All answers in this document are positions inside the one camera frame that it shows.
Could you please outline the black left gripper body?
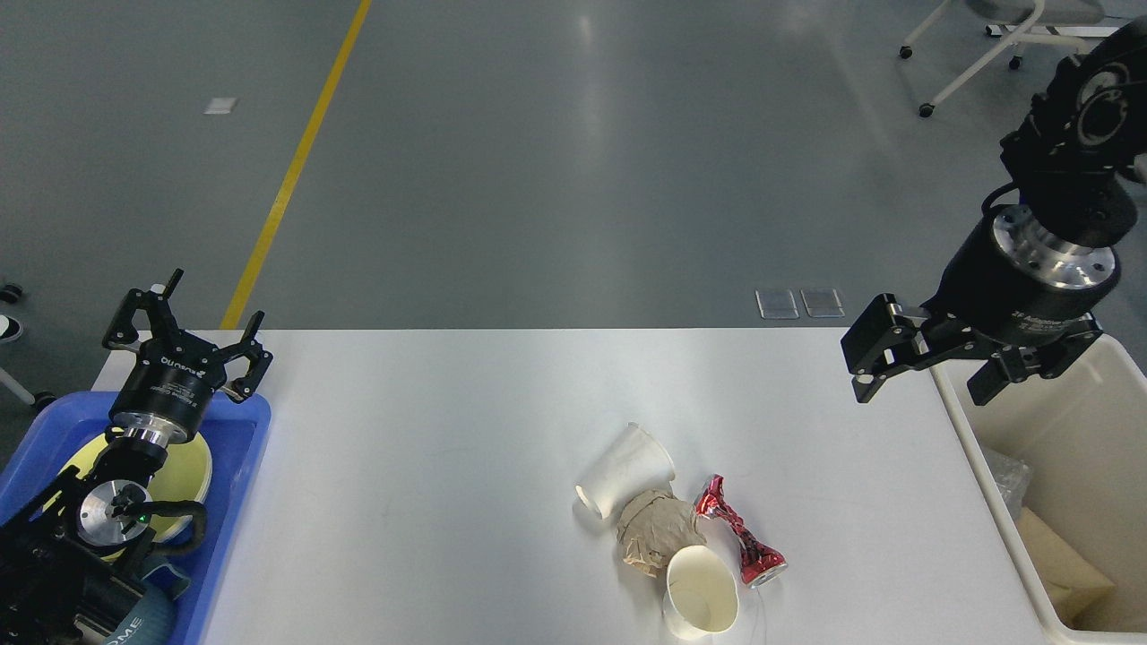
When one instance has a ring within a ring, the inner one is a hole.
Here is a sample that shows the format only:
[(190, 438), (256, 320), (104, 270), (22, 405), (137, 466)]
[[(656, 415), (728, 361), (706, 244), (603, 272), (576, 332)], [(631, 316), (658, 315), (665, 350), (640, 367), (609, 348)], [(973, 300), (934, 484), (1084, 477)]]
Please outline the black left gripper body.
[(214, 393), (226, 387), (225, 364), (242, 353), (206, 341), (162, 348), (109, 342), (112, 350), (135, 353), (135, 364), (109, 412), (109, 427), (125, 438), (157, 446), (190, 442)]

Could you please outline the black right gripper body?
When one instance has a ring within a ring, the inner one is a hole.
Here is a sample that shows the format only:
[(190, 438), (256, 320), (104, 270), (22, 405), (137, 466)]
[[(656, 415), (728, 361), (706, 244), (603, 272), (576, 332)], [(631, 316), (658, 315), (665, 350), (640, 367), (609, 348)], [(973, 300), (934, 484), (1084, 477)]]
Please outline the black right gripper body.
[(1110, 246), (1053, 236), (1027, 204), (994, 207), (949, 262), (923, 306), (1004, 345), (1046, 345), (1118, 285)]

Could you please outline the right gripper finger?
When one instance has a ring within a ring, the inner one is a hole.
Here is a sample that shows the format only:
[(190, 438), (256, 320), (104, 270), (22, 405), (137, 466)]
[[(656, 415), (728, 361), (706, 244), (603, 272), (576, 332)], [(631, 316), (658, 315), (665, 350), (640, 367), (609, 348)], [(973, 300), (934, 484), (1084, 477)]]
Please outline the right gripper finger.
[(982, 339), (967, 322), (877, 294), (841, 339), (856, 401), (868, 403), (885, 380), (952, 359), (981, 359)]
[(1103, 334), (1097, 319), (1079, 318), (1068, 322), (1064, 335), (1046, 345), (1005, 345), (989, 341), (983, 351), (986, 363), (967, 381), (972, 403), (984, 407), (1007, 384), (1024, 383), (1029, 376), (1052, 380), (1064, 375)]

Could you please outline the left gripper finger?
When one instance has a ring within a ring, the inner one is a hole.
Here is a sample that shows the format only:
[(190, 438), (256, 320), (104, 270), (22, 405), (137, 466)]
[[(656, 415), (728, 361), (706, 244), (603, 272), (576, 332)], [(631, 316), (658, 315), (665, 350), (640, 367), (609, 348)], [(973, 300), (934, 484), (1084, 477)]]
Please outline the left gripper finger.
[[(107, 350), (135, 353), (139, 359), (184, 357), (185, 332), (177, 326), (175, 314), (172, 314), (169, 306), (169, 298), (175, 294), (184, 270), (174, 270), (167, 282), (159, 285), (157, 292), (150, 288), (130, 289), (112, 314), (101, 345)], [(147, 341), (140, 341), (140, 331), (135, 321), (138, 314), (143, 314), (148, 322), (151, 336)]]
[[(262, 331), (264, 317), (263, 312), (253, 312), (237, 343), (214, 348), (211, 352), (211, 387), (214, 391), (224, 391), (236, 404), (253, 396), (273, 363), (273, 355), (255, 337)], [(226, 366), (239, 359), (245, 359), (245, 373), (227, 380)]]

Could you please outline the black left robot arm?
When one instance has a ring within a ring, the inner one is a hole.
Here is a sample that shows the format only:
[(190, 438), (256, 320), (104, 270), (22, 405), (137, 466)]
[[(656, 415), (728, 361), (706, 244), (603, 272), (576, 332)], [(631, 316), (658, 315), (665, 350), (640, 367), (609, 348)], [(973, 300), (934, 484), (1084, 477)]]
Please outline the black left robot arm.
[(270, 436), (263, 312), (218, 347), (131, 289), (119, 393), (42, 407), (3, 469), (3, 644), (198, 644)]

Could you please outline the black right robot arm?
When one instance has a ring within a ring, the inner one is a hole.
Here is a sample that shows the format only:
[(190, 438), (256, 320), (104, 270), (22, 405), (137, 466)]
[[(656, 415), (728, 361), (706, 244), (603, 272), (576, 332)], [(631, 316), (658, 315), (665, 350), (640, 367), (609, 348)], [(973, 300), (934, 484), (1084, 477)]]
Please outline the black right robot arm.
[(1101, 336), (1093, 309), (1121, 280), (1115, 246), (1136, 205), (1116, 176), (1144, 154), (1144, 17), (1058, 63), (1004, 135), (1009, 181), (980, 205), (921, 306), (883, 293), (841, 340), (856, 401), (890, 376), (980, 360), (980, 407), (1028, 376), (1056, 379)]

